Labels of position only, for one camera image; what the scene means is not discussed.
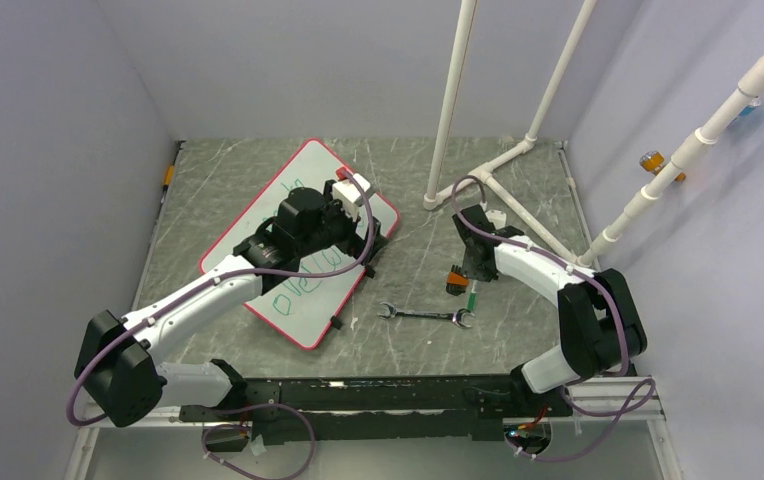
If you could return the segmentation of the green marker cap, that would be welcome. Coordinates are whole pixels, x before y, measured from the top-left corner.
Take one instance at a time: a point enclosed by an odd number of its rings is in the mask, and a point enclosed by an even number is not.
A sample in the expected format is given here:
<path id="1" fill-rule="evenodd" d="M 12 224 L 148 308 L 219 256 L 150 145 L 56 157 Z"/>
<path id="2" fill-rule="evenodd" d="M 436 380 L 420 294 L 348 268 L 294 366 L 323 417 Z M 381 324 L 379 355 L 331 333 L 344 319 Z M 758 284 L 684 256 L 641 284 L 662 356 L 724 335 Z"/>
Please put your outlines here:
<path id="1" fill-rule="evenodd" d="M 475 293 L 470 294 L 468 298 L 467 309 L 473 312 L 475 310 L 476 302 L 477 295 Z"/>

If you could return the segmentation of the pink framed whiteboard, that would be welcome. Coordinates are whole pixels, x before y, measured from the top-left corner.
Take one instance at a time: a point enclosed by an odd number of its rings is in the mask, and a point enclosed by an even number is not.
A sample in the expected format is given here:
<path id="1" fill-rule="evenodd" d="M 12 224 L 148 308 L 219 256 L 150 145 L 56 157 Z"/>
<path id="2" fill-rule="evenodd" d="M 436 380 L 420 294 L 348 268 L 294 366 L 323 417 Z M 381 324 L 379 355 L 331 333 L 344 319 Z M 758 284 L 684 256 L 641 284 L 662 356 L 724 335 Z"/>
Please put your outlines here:
<path id="1" fill-rule="evenodd" d="M 317 139 L 306 140 L 203 254 L 200 271 L 217 266 L 235 245 L 274 216 L 279 203 L 291 190 L 310 187 L 320 191 L 327 180 L 346 167 L 326 144 Z M 356 267 L 325 279 L 288 278 L 267 294 L 247 302 L 245 307 L 300 348 L 312 350 L 330 328 L 331 318 L 339 314 L 364 276 L 365 269 Z"/>

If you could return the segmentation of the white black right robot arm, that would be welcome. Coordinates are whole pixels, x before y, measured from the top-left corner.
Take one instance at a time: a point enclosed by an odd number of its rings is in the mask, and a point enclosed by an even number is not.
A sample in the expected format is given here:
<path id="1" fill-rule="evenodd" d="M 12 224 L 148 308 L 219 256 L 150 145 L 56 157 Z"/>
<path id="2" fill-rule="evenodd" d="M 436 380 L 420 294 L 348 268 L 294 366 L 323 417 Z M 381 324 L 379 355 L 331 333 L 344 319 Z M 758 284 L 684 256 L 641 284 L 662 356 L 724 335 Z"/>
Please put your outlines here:
<path id="1" fill-rule="evenodd" d="M 548 392 L 588 380 L 643 353 L 648 339 L 625 276 L 566 263 L 538 247 L 515 227 L 495 229 L 479 205 L 460 210 L 453 222 L 465 245 L 465 275 L 490 282 L 515 279 L 558 311 L 559 344 L 514 370 L 509 388 L 515 411 L 532 415 Z"/>

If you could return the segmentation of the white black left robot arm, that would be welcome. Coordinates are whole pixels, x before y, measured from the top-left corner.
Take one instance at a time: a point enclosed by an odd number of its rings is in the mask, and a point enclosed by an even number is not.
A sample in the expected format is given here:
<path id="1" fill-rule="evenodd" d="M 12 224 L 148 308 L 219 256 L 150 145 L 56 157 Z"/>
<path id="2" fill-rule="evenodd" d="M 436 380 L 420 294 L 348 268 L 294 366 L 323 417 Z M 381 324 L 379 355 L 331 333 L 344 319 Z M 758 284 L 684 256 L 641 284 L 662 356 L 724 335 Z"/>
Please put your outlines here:
<path id="1" fill-rule="evenodd" d="M 328 180 L 322 190 L 292 190 L 276 215 L 234 247 L 217 266 L 147 307 L 121 318 L 105 310 L 88 323 L 74 376 L 100 418 L 127 427 L 157 408 L 197 406 L 222 420 L 248 403 L 247 382 L 227 362 L 166 362 L 168 350 L 232 308 L 289 278 L 304 278 L 303 258 L 331 247 L 352 258 L 333 276 L 367 266 L 385 247 L 373 216 L 373 187 L 358 178 Z"/>

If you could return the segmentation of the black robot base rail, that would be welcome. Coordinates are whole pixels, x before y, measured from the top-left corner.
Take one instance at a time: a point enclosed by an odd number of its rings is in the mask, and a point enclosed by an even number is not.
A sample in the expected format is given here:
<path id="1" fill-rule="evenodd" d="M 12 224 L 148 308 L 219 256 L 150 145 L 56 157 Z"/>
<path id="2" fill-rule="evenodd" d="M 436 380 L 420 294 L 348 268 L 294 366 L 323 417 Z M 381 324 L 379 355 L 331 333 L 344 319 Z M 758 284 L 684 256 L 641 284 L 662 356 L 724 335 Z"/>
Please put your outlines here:
<path id="1" fill-rule="evenodd" d="M 466 437 L 499 441 L 506 430 L 548 426 L 572 410 L 557 391 L 535 394 L 518 374 L 347 378 L 249 378 L 216 407 L 184 405 L 185 423 L 241 423 L 266 445 L 305 440 Z"/>

